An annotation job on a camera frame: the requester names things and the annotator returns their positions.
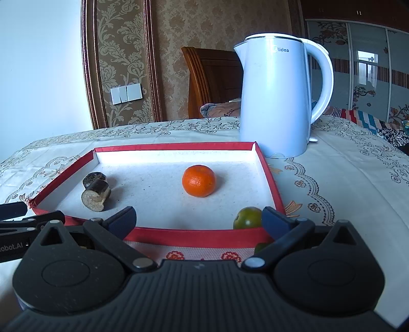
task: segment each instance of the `mandarin orange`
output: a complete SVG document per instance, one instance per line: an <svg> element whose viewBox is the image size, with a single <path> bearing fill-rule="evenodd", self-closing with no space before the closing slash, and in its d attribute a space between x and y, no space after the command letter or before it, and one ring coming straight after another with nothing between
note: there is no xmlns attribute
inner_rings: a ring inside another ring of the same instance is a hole
<svg viewBox="0 0 409 332"><path fill-rule="evenodd" d="M207 166L190 166L183 173L182 186L189 195L206 197L216 189L216 176Z"/></svg>

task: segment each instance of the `red box rim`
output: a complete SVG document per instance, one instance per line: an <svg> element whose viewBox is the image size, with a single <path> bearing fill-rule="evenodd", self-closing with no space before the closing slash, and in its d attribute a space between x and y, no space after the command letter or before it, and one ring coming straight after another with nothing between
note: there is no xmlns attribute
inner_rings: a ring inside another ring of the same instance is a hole
<svg viewBox="0 0 409 332"><path fill-rule="evenodd" d="M48 211L38 208L38 204L52 193L60 184L77 172L81 167L94 159L95 152L135 151L135 150L251 150L255 145L256 153L260 159L276 210L285 214L283 202L274 178L269 170L266 160L256 142L200 142L200 143L165 143L165 144L138 144L107 146L94 148L67 167L60 175L51 181L36 197L29 200L29 207L35 214ZM66 216L65 224L79 225L85 219ZM157 229L135 227L125 238L127 241L150 243L172 247L196 248L252 248L260 242L269 242L272 239L262 228L251 229L226 229L226 230L183 230L183 229Z"/></svg>

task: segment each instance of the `window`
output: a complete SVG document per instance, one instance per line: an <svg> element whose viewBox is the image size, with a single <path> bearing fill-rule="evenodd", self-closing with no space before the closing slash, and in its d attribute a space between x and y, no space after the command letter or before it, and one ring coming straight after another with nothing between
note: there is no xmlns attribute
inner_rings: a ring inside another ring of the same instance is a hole
<svg viewBox="0 0 409 332"><path fill-rule="evenodd" d="M378 55L375 53L358 51L358 83L366 85L369 82L373 88L376 88L376 82L378 80L378 66L373 63L378 63Z"/></svg>

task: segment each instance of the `colorful blanket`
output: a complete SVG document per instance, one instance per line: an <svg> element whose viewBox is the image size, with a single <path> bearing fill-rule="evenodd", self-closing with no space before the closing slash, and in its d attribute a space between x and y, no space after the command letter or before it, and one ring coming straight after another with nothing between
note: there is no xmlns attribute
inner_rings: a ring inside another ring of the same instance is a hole
<svg viewBox="0 0 409 332"><path fill-rule="evenodd" d="M352 121L360 127L369 129L375 135L378 135L378 129L403 130L403 126L381 121L378 118L359 110L346 110L344 108L329 106L325 110L324 114L333 115L335 117Z"/></svg>

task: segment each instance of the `white kettle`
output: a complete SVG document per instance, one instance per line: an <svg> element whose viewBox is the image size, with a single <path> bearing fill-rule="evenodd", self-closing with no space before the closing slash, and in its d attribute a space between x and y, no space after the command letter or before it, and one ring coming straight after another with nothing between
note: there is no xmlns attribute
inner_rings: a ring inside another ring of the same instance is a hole
<svg viewBox="0 0 409 332"><path fill-rule="evenodd" d="M285 34L256 34L234 47L244 70L240 140L257 141L272 158L301 155L311 124L328 106L334 72L328 51L308 39ZM322 71L322 91L311 109L307 54Z"/></svg>

